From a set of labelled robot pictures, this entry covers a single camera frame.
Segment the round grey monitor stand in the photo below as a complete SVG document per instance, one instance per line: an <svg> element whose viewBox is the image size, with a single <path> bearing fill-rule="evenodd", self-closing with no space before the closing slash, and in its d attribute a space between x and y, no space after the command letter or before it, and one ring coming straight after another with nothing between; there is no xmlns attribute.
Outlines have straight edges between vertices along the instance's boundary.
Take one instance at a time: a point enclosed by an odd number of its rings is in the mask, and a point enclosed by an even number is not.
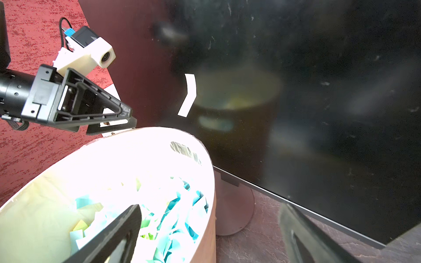
<svg viewBox="0 0 421 263"><path fill-rule="evenodd" d="M216 235L231 236L243 230L254 213L252 190L231 176L214 171L216 187Z"/></svg>

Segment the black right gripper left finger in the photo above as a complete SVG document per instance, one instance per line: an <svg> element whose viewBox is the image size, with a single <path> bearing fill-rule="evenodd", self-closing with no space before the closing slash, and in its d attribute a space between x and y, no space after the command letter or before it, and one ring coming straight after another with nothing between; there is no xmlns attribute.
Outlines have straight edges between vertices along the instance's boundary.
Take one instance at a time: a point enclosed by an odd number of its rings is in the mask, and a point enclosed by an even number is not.
<svg viewBox="0 0 421 263"><path fill-rule="evenodd" d="M136 204L128 207L66 262L130 263L139 236L141 220L140 206Z"/></svg>

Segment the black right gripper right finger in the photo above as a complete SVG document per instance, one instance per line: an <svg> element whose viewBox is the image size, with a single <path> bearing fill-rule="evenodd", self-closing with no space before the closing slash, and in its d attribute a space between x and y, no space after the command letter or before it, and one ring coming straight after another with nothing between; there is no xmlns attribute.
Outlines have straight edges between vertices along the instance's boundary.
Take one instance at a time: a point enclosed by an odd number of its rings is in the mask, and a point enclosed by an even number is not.
<svg viewBox="0 0 421 263"><path fill-rule="evenodd" d="M357 263L358 260L335 243L298 209L280 206L279 227L292 263Z"/></svg>

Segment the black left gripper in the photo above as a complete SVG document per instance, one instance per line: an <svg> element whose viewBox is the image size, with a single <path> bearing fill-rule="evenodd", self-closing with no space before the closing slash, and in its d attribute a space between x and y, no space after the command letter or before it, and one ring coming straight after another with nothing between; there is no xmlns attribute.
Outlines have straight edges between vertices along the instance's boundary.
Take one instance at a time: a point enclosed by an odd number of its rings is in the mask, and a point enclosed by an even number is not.
<svg viewBox="0 0 421 263"><path fill-rule="evenodd" d="M88 125L86 135L117 133L137 125L129 106L84 75L72 68L61 74L45 64L38 68L21 119L23 126L35 123L47 127L99 122Z"/></svg>

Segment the beige plastic waste bin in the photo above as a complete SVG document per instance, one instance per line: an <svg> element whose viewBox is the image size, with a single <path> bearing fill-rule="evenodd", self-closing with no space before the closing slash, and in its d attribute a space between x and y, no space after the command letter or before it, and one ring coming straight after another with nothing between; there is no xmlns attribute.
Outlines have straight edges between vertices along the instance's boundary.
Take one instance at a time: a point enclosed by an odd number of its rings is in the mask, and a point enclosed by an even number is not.
<svg viewBox="0 0 421 263"><path fill-rule="evenodd" d="M162 183L180 177L203 192L209 204L204 235L186 263L214 263L216 193L212 161L193 135L150 127L98 139L35 177L1 207L1 262L64 263L70 231L91 223L93 209L77 211L75 200L137 179Z"/></svg>

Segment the pile of discarded sticky notes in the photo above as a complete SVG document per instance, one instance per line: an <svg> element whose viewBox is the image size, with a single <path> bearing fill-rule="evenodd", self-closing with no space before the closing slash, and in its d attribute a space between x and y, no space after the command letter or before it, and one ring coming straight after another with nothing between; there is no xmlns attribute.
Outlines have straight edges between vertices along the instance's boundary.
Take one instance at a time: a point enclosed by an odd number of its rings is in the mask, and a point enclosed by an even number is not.
<svg viewBox="0 0 421 263"><path fill-rule="evenodd" d="M93 209L91 223L80 220L70 231L71 254L79 252L127 207L141 210L132 262L186 263L204 235L209 204L203 192L180 177L162 183L137 179L75 200L77 211Z"/></svg>

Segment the black flat monitor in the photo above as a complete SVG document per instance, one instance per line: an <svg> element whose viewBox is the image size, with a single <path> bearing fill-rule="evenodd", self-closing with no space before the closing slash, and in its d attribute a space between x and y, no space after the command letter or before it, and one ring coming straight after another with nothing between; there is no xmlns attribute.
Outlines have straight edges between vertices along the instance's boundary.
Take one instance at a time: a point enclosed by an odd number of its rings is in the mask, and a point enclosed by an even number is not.
<svg viewBox="0 0 421 263"><path fill-rule="evenodd" d="M138 127L374 247L420 225L420 1L80 6Z"/></svg>

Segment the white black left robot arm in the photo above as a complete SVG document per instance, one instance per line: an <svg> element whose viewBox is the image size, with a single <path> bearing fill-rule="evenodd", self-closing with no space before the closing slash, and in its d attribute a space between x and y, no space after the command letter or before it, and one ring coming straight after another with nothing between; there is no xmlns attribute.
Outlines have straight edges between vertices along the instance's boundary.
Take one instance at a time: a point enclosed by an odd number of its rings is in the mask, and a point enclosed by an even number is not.
<svg viewBox="0 0 421 263"><path fill-rule="evenodd" d="M14 130L31 123L87 135L132 129L132 108L88 79L96 67L115 60L113 47L89 27L60 29L61 47L53 64L35 75L14 71L5 14L1 14L1 119Z"/></svg>

